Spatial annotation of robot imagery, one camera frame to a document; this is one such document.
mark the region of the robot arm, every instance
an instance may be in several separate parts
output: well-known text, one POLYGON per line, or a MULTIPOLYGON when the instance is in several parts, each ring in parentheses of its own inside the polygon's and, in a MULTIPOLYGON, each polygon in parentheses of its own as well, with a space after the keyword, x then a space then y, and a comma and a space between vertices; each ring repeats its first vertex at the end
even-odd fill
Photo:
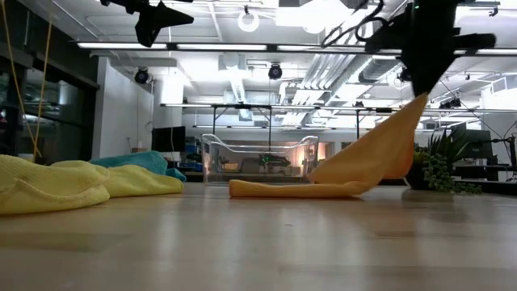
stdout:
MULTIPOLYGON (((414 95, 430 92, 439 78, 458 56, 457 49, 475 53, 478 49, 493 48, 496 43, 494 34, 470 34, 460 36, 460 29, 454 27, 456 8, 476 0, 414 0, 407 5, 401 15, 387 22, 369 38, 358 38, 365 42, 365 50, 375 53, 381 49, 401 49, 399 59, 406 66, 402 73, 413 83, 414 95)), ((366 5, 364 0, 357 9, 366 5)), ((371 21, 379 21, 376 15, 384 6, 380 0, 377 9, 363 19, 357 26, 342 32, 337 38, 322 47, 331 45, 348 32, 357 32, 371 21)))

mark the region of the orange towel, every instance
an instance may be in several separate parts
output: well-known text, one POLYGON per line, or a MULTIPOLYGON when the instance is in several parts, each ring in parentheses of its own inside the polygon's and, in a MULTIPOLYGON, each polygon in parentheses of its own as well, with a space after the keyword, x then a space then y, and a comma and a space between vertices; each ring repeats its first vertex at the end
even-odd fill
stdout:
POLYGON ((358 196, 384 179, 400 179, 413 162, 414 130, 427 103, 420 95, 358 141, 319 165, 313 184, 271 186, 241 180, 229 182, 231 197, 343 198, 358 196))

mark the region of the teal towel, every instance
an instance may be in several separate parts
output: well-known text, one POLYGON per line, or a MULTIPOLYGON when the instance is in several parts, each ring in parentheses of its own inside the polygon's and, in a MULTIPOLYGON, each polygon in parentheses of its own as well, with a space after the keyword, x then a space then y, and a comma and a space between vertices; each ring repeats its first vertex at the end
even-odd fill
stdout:
POLYGON ((94 165, 102 167, 120 167, 124 165, 136 165, 158 175, 168 175, 185 182, 187 178, 176 169, 167 170, 167 161, 157 151, 126 154, 110 158, 97 158, 90 161, 94 165))
POLYGON ((167 169, 165 175, 168 175, 170 177, 175 177, 176 179, 182 181, 182 182, 187 182, 187 177, 185 177, 184 174, 182 174, 180 171, 178 171, 178 169, 167 169))

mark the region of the cloth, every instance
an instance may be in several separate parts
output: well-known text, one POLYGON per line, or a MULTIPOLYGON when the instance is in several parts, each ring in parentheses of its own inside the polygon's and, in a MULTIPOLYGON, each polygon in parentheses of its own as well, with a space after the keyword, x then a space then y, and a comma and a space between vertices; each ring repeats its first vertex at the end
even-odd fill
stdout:
POLYGON ((309 180, 313 184, 271 186, 232 180, 231 197, 344 198, 358 196, 382 179, 401 179, 411 168, 414 130, 427 103, 420 95, 358 141, 321 163, 309 180))
POLYGON ((126 154, 109 158, 97 158, 90 161, 94 165, 102 167, 120 167, 125 165, 136 165, 145 168, 157 175, 167 175, 187 181, 187 177, 176 169, 167 169, 167 161, 157 151, 126 154))
POLYGON ((167 169, 165 175, 168 175, 169 177, 174 177, 182 182, 187 182, 187 177, 175 168, 167 169))
POLYGON ((0 155, 0 214, 77 209, 110 197, 182 191, 183 184, 178 179, 134 165, 105 168, 67 161, 47 167, 0 155))

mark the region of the clear plastic bin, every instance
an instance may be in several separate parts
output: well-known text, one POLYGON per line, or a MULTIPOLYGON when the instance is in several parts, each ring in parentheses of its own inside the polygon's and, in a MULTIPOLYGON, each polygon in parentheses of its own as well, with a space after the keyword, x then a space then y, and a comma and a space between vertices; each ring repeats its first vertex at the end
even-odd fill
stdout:
POLYGON ((204 134, 203 174, 206 184, 241 179, 262 183, 304 183, 317 165, 319 137, 304 137, 295 145, 229 145, 204 134))

